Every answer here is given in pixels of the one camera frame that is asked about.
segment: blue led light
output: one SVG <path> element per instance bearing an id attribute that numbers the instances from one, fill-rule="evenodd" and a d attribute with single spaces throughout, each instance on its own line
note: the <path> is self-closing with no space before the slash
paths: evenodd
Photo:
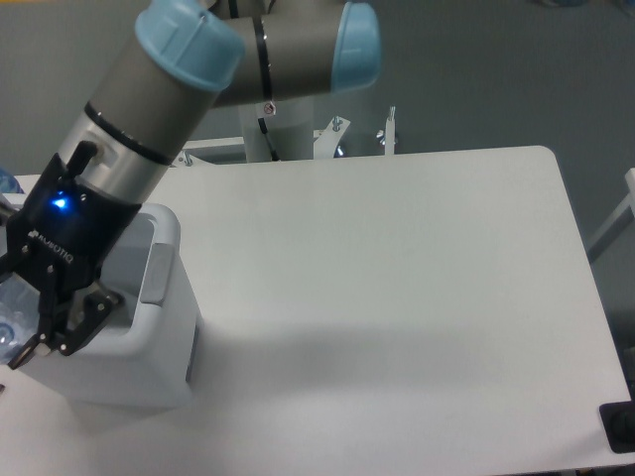
<path id="1" fill-rule="evenodd" d="M 68 209 L 68 200 L 66 198 L 57 198 L 53 200 L 53 205 L 64 211 Z"/>

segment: black cable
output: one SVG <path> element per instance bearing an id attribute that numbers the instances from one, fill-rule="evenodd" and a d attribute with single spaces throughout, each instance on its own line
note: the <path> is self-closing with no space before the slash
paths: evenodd
<path id="1" fill-rule="evenodd" d="M 280 162 L 280 156 L 278 156 L 278 153 L 276 152 L 276 147 L 274 146 L 274 143 L 271 140 L 271 135 L 269 134 L 269 129 L 267 129 L 267 123 L 265 122 L 264 117 L 258 118 L 258 125 L 260 126 L 260 132 L 262 132 L 263 136 L 265 136 L 265 141 L 267 141 L 269 154 L 271 154 L 271 161 Z"/>
<path id="2" fill-rule="evenodd" d="M 271 71 L 269 64 L 269 53 L 267 52 L 267 36 L 262 18 L 254 17 L 254 33 L 256 34 L 256 48 L 258 49 L 258 62 L 260 63 L 260 80 L 262 82 L 262 95 L 265 101 L 273 98 L 273 87 L 271 84 Z"/>

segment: white tabletop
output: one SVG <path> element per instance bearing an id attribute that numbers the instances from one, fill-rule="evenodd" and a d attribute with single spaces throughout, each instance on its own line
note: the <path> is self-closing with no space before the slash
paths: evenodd
<path id="1" fill-rule="evenodd" d="M 483 476 L 630 463 L 628 392 L 543 148 L 170 170 L 206 321 L 194 402 L 0 370 L 7 474 Z"/>

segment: metal bracket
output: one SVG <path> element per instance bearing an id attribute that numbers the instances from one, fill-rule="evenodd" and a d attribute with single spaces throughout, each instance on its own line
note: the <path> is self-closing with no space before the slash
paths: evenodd
<path id="1" fill-rule="evenodd" d="M 188 149 L 183 149 L 179 152 L 175 161 L 172 162 L 172 167 L 182 168 L 182 167 L 194 167 L 194 166 L 211 166 L 212 164 L 202 161 L 197 156 L 191 154 Z"/>
<path id="2" fill-rule="evenodd" d="M 349 126 L 348 119 L 339 116 L 333 117 L 314 142 L 314 159 L 332 159 Z"/>
<path id="3" fill-rule="evenodd" d="M 375 136 L 379 145 L 384 148 L 385 156 L 394 156 L 395 146 L 397 145 L 397 143 L 399 143 L 399 137 L 397 136 L 395 123 L 396 111 L 396 106 L 390 106 L 388 118 L 386 119 L 386 127 L 384 129 L 380 129 Z"/>
<path id="4" fill-rule="evenodd" d="M 625 178 L 628 194 L 608 215 L 597 231 L 591 235 L 589 240 L 586 257 L 591 264 L 608 249 L 635 217 L 635 169 L 628 171 Z"/>

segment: light blue joint cap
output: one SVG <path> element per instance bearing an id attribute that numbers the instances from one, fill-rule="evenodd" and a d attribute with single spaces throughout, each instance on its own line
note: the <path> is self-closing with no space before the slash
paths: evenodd
<path id="1" fill-rule="evenodd" d="M 245 56 L 240 36 L 197 0 L 153 0 L 137 18 L 135 33 L 168 74 L 206 91 L 227 87 Z"/>
<path id="2" fill-rule="evenodd" d="M 367 3 L 347 3 L 339 23 L 330 88 L 333 92 L 370 86 L 381 68 L 377 15 Z"/>

